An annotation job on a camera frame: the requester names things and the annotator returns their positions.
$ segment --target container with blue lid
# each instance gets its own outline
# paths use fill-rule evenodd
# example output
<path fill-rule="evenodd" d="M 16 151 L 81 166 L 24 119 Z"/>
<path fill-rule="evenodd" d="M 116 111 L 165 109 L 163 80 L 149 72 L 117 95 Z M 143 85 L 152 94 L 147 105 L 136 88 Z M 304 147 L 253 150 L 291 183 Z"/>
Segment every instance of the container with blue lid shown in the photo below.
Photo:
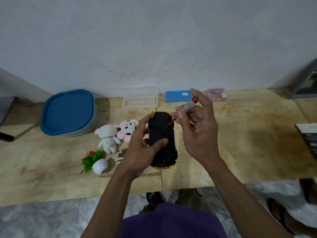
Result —
<path fill-rule="evenodd" d="M 84 135 L 97 124 L 93 95 L 84 89 L 51 96 L 43 108 L 41 130 L 50 136 Z"/>

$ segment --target white teddy bear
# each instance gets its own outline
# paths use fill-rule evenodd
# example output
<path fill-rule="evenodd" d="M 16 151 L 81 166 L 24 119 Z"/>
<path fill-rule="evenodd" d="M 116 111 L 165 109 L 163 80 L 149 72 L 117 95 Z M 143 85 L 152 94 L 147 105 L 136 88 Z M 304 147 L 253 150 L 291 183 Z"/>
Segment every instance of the white teddy bear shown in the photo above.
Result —
<path fill-rule="evenodd" d="M 120 140 L 116 137 L 117 128 L 113 125 L 106 124 L 95 130 L 95 135 L 101 137 L 98 144 L 98 149 L 104 150 L 108 155 L 117 152 L 117 144 L 121 144 Z"/>

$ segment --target white pot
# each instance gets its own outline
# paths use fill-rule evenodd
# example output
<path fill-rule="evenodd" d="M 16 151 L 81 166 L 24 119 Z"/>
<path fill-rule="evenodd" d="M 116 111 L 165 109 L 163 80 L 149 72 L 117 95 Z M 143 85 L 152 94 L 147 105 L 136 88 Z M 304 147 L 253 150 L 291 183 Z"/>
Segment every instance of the white pot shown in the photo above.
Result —
<path fill-rule="evenodd" d="M 96 163 L 93 164 L 93 171 L 98 175 L 103 174 L 107 172 L 108 167 L 109 167 L 109 164 L 107 160 L 100 159 L 100 160 L 97 160 Z"/>

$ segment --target person's left hand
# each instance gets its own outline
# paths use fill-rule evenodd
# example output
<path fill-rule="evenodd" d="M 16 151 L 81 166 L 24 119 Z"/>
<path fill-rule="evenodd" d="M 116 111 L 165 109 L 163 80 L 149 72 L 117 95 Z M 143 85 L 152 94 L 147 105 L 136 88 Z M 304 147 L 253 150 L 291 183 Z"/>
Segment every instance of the person's left hand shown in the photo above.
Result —
<path fill-rule="evenodd" d="M 124 158 L 116 168 L 131 175 L 133 179 L 136 179 L 144 172 L 152 163 L 156 152 L 164 148 L 168 143 L 168 139 L 160 139 L 149 147 L 148 139 L 143 139 L 144 135 L 149 132 L 145 125 L 154 116 L 155 113 L 150 113 L 140 120 L 137 129 L 131 136 Z"/>

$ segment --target potted plant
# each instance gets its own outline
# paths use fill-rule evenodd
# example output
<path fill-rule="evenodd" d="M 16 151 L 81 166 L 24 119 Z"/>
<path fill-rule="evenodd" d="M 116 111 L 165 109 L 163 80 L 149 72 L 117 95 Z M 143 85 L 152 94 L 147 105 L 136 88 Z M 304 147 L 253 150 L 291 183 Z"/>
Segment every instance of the potted plant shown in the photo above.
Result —
<path fill-rule="evenodd" d="M 80 175 L 85 172 L 90 172 L 91 169 L 96 174 L 103 174 L 108 170 L 109 164 L 103 158 L 104 152 L 103 151 L 89 151 L 86 154 L 86 157 L 81 159 L 81 163 L 84 166 L 84 169 L 81 171 Z"/>

